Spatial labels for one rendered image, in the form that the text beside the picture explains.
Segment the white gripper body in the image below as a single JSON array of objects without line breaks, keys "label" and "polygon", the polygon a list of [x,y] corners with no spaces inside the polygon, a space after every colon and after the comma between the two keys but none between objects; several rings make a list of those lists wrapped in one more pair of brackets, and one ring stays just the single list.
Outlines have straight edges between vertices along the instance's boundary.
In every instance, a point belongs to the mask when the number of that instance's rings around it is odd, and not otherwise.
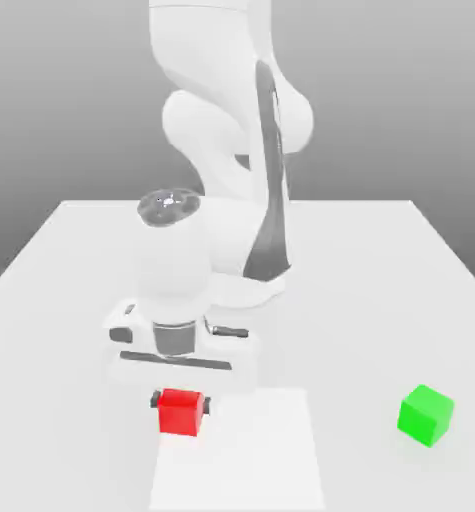
[{"label": "white gripper body", "polygon": [[141,391],[163,388],[198,391],[205,395],[251,392],[257,385],[258,355],[256,350],[206,352],[207,359],[227,361],[231,370],[169,365],[148,361],[125,360],[119,350],[105,352],[105,374],[119,384]]}]

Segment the small red cube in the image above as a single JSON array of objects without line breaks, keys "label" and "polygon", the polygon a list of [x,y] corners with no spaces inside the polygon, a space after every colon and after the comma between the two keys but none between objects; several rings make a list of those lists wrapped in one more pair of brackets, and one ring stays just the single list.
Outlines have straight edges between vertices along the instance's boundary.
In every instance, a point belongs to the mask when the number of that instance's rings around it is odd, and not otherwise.
[{"label": "small red cube", "polygon": [[159,431],[196,437],[204,415],[204,399],[197,391],[165,388],[157,403]]}]

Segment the small green cube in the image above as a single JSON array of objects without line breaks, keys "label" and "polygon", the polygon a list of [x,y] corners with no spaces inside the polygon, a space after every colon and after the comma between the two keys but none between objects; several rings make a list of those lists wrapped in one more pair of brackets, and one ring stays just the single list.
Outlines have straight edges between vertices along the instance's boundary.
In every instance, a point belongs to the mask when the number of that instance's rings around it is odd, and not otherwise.
[{"label": "small green cube", "polygon": [[401,402],[397,428],[426,447],[432,447],[448,431],[454,401],[426,386],[418,385]]}]

